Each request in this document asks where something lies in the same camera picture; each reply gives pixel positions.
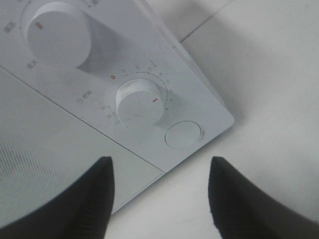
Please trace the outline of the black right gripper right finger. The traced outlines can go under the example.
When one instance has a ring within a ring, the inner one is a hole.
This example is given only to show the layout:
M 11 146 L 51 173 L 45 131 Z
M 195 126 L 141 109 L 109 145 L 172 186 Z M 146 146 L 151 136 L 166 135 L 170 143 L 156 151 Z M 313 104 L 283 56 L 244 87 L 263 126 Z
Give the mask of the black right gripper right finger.
M 282 205 L 214 156 L 208 179 L 213 224 L 223 239 L 317 239 L 319 224 Z

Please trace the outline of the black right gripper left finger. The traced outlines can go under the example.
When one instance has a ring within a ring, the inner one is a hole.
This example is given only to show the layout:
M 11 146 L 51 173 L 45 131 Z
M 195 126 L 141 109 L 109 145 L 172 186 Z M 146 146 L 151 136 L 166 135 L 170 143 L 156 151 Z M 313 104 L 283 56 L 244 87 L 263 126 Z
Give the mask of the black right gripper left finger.
M 1 228 L 0 237 L 103 239 L 113 204 L 113 161 L 104 156 L 54 199 Z

